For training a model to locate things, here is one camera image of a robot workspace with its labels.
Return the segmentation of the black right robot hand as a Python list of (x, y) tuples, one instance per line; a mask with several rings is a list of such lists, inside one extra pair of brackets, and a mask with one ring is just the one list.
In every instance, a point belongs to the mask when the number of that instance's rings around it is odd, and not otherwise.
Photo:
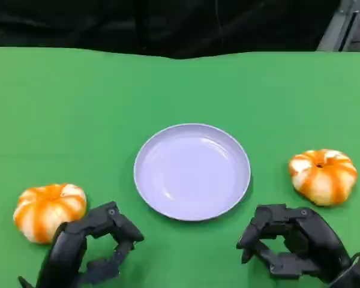
[(351, 267), (351, 258), (329, 224), (310, 208), (259, 205), (236, 247), (241, 262), (256, 256), (279, 279), (302, 275), (333, 282)]

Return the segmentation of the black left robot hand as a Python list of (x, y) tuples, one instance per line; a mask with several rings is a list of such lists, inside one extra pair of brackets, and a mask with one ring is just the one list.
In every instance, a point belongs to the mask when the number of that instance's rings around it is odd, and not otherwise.
[[(80, 272), (87, 251), (87, 236), (94, 239), (111, 235), (117, 246), (109, 257), (95, 259)], [(62, 223), (41, 266), (37, 287), (80, 287), (99, 284), (119, 275), (119, 267), (137, 242), (141, 231), (123, 214), (115, 202), (88, 211), (81, 219)]]

